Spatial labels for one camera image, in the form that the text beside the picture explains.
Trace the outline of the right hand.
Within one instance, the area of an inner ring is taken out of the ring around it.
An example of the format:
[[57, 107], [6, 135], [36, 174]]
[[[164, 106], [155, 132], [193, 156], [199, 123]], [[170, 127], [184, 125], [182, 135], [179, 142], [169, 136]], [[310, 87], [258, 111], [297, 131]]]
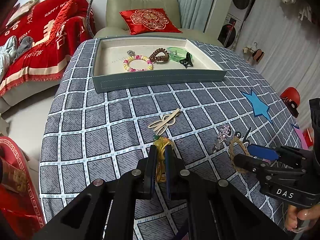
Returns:
[[310, 220], [309, 230], [316, 229], [319, 232], [319, 217], [320, 217], [320, 205], [317, 204], [310, 209], [299, 209], [293, 205], [289, 205], [287, 208], [287, 215], [285, 219], [285, 228], [289, 231], [296, 229], [298, 226], [298, 220]]

